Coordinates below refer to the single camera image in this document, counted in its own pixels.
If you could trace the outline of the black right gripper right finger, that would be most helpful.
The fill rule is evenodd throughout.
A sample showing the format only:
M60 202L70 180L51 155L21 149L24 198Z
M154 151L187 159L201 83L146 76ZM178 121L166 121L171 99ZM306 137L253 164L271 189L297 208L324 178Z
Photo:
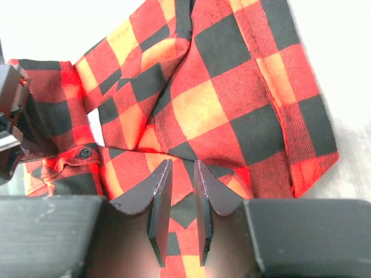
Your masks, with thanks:
M206 277L370 276L365 200L245 200L201 161L194 189Z

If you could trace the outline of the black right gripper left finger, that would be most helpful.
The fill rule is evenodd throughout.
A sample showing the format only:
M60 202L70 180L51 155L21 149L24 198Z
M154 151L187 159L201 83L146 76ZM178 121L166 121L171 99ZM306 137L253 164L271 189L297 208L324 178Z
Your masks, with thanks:
M159 277L172 161L108 201L97 195L1 197L2 277Z

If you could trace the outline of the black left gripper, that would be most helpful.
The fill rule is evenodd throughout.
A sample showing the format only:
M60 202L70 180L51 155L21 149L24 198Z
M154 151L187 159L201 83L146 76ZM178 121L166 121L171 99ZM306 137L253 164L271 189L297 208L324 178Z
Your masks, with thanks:
M30 92L30 83L23 68L5 63L1 54L1 185L12 179L18 164L58 154Z

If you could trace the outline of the red black plaid shirt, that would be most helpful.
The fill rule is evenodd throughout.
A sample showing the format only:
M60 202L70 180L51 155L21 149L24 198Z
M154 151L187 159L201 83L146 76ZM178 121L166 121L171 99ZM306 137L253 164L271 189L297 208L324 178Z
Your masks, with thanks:
M339 157L286 1L145 1L76 63L10 63L59 149L24 165L27 196L115 199L172 160L162 277L205 275L196 160L253 199L300 197Z

